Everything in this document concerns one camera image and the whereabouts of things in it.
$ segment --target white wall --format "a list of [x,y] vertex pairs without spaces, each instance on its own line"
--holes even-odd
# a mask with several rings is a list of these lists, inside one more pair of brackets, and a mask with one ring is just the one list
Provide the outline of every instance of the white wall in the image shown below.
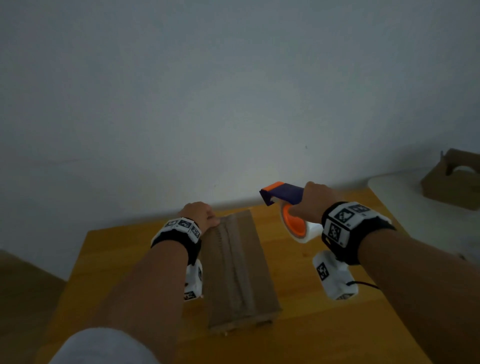
[[5,1],[0,244],[480,152],[478,1]]

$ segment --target brown cardboard box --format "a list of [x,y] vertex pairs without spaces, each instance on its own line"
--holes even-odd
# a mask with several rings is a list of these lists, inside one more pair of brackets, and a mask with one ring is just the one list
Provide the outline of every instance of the brown cardboard box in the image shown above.
[[203,293],[212,332],[271,321],[281,311],[250,211],[202,238]]
[[[454,170],[467,166],[476,173]],[[421,180],[423,195],[433,200],[478,210],[480,208],[480,155],[449,149]]]

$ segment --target black wrist strap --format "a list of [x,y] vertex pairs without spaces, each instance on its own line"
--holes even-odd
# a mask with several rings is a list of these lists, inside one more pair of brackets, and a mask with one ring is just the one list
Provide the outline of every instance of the black wrist strap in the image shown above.
[[197,261],[198,254],[202,247],[202,239],[198,239],[197,243],[194,243],[186,232],[181,232],[177,230],[170,230],[160,233],[153,241],[151,248],[153,248],[159,242],[165,240],[173,240],[182,244],[188,253],[188,264],[194,265]]
[[[345,223],[342,223],[341,218],[347,218],[346,215],[339,217],[336,215],[336,218],[332,218],[329,214],[334,211],[338,206],[345,204],[345,202],[338,202],[329,207],[322,216],[322,225],[324,226],[324,231],[322,232],[322,241],[328,246],[328,248],[335,254],[335,257],[347,263],[348,265],[358,265],[360,264],[358,259],[358,249],[362,240],[371,232],[381,229],[391,229],[396,230],[395,227],[390,224],[388,218],[380,215],[376,217],[366,218],[361,221],[354,228],[349,228]],[[354,207],[363,207],[364,209],[373,212],[374,214],[379,215],[377,212],[370,210],[367,207],[364,207],[360,204]],[[341,234],[348,233],[348,241],[345,243],[345,240],[339,238]]]

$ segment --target cardboard carry box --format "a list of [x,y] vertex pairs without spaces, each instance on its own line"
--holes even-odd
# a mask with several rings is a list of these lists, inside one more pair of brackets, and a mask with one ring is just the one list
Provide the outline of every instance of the cardboard carry box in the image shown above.
[[281,312],[250,211],[221,218],[203,236],[201,261],[211,332],[272,321]]
[[[476,173],[455,170],[470,167]],[[480,208],[480,155],[449,149],[440,162],[421,180],[425,197],[469,210]]]

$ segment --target black cable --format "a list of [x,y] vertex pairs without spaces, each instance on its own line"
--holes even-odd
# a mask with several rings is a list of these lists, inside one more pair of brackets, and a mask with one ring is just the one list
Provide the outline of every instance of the black cable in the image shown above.
[[347,286],[351,286],[352,284],[364,284],[365,286],[373,287],[373,288],[376,288],[378,290],[380,289],[380,288],[378,288],[378,286],[375,286],[374,284],[367,283],[367,282],[360,282],[358,280],[353,280],[351,282],[348,282]]

